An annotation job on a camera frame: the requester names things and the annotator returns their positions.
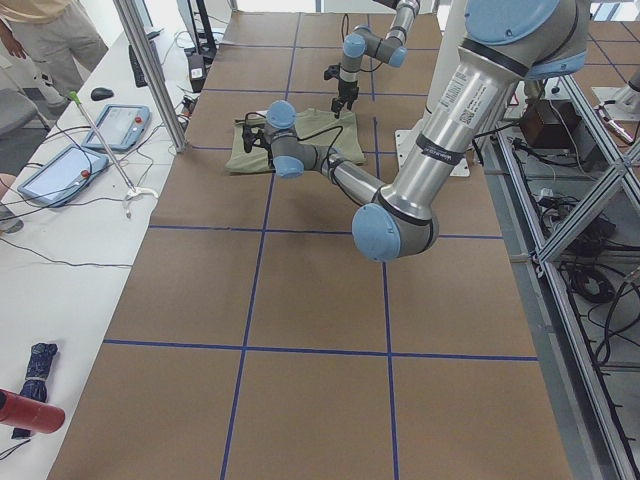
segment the brown cardboard surface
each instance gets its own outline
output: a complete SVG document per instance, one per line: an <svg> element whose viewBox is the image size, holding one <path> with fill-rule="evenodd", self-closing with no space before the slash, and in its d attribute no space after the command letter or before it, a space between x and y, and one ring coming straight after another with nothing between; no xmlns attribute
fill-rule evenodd
<svg viewBox="0 0 640 480"><path fill-rule="evenodd" d="M228 480L393 478L386 358L247 355Z"/></svg>
<svg viewBox="0 0 640 480"><path fill-rule="evenodd" d="M317 172L293 180L276 178L270 229L350 232L358 207Z"/></svg>
<svg viewBox="0 0 640 480"><path fill-rule="evenodd" d="M600 48L609 57L611 63L640 64L640 43L637 42L598 42Z"/></svg>
<svg viewBox="0 0 640 480"><path fill-rule="evenodd" d="M150 229L109 339L241 345L260 233Z"/></svg>
<svg viewBox="0 0 640 480"><path fill-rule="evenodd" d="M363 96L353 107L364 151L395 152L396 130L411 130L424 115L427 96Z"/></svg>
<svg viewBox="0 0 640 480"><path fill-rule="evenodd" d="M393 362L400 478L570 480L535 363Z"/></svg>
<svg viewBox="0 0 640 480"><path fill-rule="evenodd" d="M333 86L336 88L336 93L291 93L288 101L295 107L296 111L302 111L307 108L331 111L331 100L337 96L337 84L333 83ZM356 114L358 143L360 143L360 148L362 148L364 152L373 152L376 149L373 132L373 115L371 113L373 112L374 107L371 103L371 95L362 94L353 104L352 109Z"/></svg>
<svg viewBox="0 0 640 480"><path fill-rule="evenodd" d="M342 59L342 51L333 48L299 48L291 73L291 87L293 92L338 92L338 80L324 79L324 71L329 65L336 65ZM358 75L361 92L371 91L371 75Z"/></svg>
<svg viewBox="0 0 640 480"><path fill-rule="evenodd" d="M394 351L535 355L502 241L440 238L388 272Z"/></svg>
<svg viewBox="0 0 640 480"><path fill-rule="evenodd" d="M401 68L383 65L376 70L373 74L376 92L411 93L426 97L437 59L437 51L410 50Z"/></svg>
<svg viewBox="0 0 640 480"><path fill-rule="evenodd" d="M195 147L231 148L234 121L247 112L267 110L281 93L203 92L187 129L187 140Z"/></svg>
<svg viewBox="0 0 640 480"><path fill-rule="evenodd" d="M342 13L306 13L302 15L297 45L299 47L335 47L342 49L342 17ZM356 25L366 24L367 15L350 13L349 29L347 29L347 24L345 23L344 33L349 35Z"/></svg>
<svg viewBox="0 0 640 480"><path fill-rule="evenodd" d="M236 12L231 16L224 42L291 47L298 18L297 13Z"/></svg>
<svg viewBox="0 0 640 480"><path fill-rule="evenodd" d="M103 345L48 479L216 476L239 357Z"/></svg>
<svg viewBox="0 0 640 480"><path fill-rule="evenodd" d="M278 90L287 88L292 48L223 45L207 76L205 89ZM269 68L259 66L268 64Z"/></svg>
<svg viewBox="0 0 640 480"><path fill-rule="evenodd" d="M227 173L229 153L189 148L176 157L151 224L262 228L271 176Z"/></svg>
<svg viewBox="0 0 640 480"><path fill-rule="evenodd" d="M573 78L580 86L591 105L599 103L591 87L623 87L624 80L611 65L587 65L573 74Z"/></svg>
<svg viewBox="0 0 640 480"><path fill-rule="evenodd" d="M589 33L594 40L634 42L636 39L622 22L591 22Z"/></svg>
<svg viewBox="0 0 640 480"><path fill-rule="evenodd" d="M382 268L350 235L268 234L249 343L385 351Z"/></svg>
<svg viewBox="0 0 640 480"><path fill-rule="evenodd" d="M587 65L609 65L609 60L596 42L587 42Z"/></svg>
<svg viewBox="0 0 640 480"><path fill-rule="evenodd" d="M636 41L640 41L640 22L622 22Z"/></svg>
<svg viewBox="0 0 640 480"><path fill-rule="evenodd" d="M225 40L262 47L225 47L214 64L107 333L131 345L103 345L52 480L217 476L234 421L225 480L393 478L394 371L401 478L569 478L504 244L481 238L500 232L479 167L434 203L445 237L386 267L357 252L356 207L320 175L224 171L234 119L287 95L290 69L291 91L328 92L290 93L298 110L330 108L337 86L322 71L340 61L341 18L232 16ZM391 16L352 15L351 29L362 19L386 33ZM435 52L415 49L440 37L434 17L423 24L401 71L361 75L377 93L354 105L365 169L379 164L385 181L395 130L424 110ZM582 82L617 75L586 69Z"/></svg>

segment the small robot arm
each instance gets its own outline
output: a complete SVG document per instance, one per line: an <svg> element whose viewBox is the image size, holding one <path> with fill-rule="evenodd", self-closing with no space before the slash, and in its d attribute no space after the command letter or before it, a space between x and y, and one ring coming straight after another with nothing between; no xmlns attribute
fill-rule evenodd
<svg viewBox="0 0 640 480"><path fill-rule="evenodd" d="M469 0L465 17L458 68L391 184L335 149L301 144L289 103L269 108L264 139L276 174L318 171L362 205L352 232L372 260L415 255L434 244L438 221L431 204L513 82L573 73L584 64L589 0Z"/></svg>
<svg viewBox="0 0 640 480"><path fill-rule="evenodd" d="M331 102L331 111L336 118L345 106L351 110L353 102L358 99L358 73L362 70L365 55L396 68L404 63L407 56L404 45L420 12L420 0L375 1L396 10L386 38L377 36L367 25L358 25L344 39L341 63L330 65L324 72L325 80L338 79L338 96Z"/></svg>

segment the light blue joint cap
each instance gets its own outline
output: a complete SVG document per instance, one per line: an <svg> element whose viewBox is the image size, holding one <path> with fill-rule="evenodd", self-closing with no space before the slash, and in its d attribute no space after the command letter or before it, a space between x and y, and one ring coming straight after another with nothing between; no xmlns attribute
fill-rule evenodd
<svg viewBox="0 0 640 480"><path fill-rule="evenodd" d="M400 231L393 217L380 205L360 207L351 223L353 239L362 254L376 262L387 262L400 255Z"/></svg>
<svg viewBox="0 0 640 480"><path fill-rule="evenodd" d="M586 61L587 52L584 51L569 58L535 65L527 73L526 80L544 80L575 73L584 66Z"/></svg>
<svg viewBox="0 0 640 480"><path fill-rule="evenodd" d="M359 58L364 55L364 52L367 50L367 42L361 35L357 33L352 33L351 35L347 35L344 39L344 45L342 46L342 51L349 58Z"/></svg>
<svg viewBox="0 0 640 480"><path fill-rule="evenodd" d="M405 58L407 58L407 49L404 47L398 47L396 48L396 51L393 52L393 55L391 55L389 65L395 68L401 67Z"/></svg>
<svg viewBox="0 0 640 480"><path fill-rule="evenodd" d="M273 159L276 175L280 178L297 178L304 173L304 164L295 157L280 155Z"/></svg>
<svg viewBox="0 0 640 480"><path fill-rule="evenodd" d="M296 109L285 100L273 102L267 111L267 122L279 130L291 128L296 123Z"/></svg>
<svg viewBox="0 0 640 480"><path fill-rule="evenodd" d="M469 0L465 17L469 37L484 45L509 45L531 35L560 0Z"/></svg>

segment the red cylinder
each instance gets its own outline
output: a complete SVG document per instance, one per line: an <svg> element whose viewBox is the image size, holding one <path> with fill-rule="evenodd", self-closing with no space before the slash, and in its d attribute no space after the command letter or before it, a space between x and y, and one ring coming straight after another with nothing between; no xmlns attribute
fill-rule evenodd
<svg viewBox="0 0 640 480"><path fill-rule="evenodd" d="M0 423L52 433L64 423L64 410L0 389Z"/></svg>

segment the label sticker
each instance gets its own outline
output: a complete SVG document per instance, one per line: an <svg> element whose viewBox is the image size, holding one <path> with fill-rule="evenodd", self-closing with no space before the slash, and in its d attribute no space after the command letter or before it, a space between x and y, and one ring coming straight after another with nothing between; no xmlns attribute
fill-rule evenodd
<svg viewBox="0 0 640 480"><path fill-rule="evenodd" d="M451 105L456 103L460 93L462 93L462 90L467 86L467 82L468 78L464 73L456 72L453 75L453 78L449 82L449 86L440 99L440 105L442 105L447 112L450 111Z"/></svg>
<svg viewBox="0 0 640 480"><path fill-rule="evenodd" d="M456 72L440 100L440 105L449 113L451 120L475 129L487 110L492 107L497 93L498 88L495 85L482 82L469 85L467 75Z"/></svg>

